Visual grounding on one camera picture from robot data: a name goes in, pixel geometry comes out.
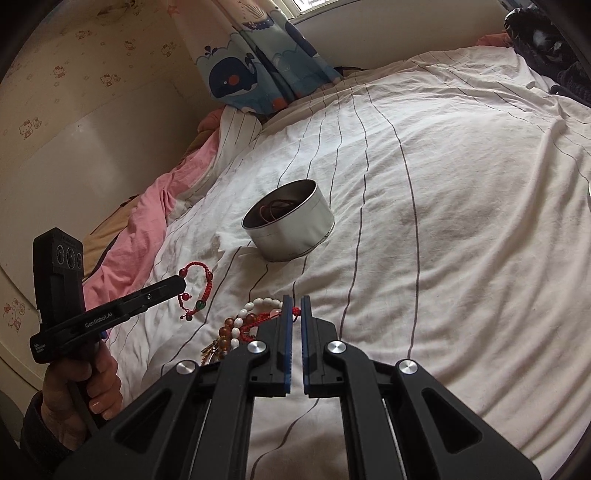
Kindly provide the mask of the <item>person's left hand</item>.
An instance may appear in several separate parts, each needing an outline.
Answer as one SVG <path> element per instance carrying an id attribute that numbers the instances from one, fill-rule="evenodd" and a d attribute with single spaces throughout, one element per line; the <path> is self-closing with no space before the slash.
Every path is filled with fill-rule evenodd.
<path id="1" fill-rule="evenodd" d="M 122 409 L 118 364 L 104 342 L 91 362 L 65 359 L 51 364 L 42 387 L 41 418 L 58 442 L 78 449 L 88 438 L 90 420 L 113 419 Z"/>

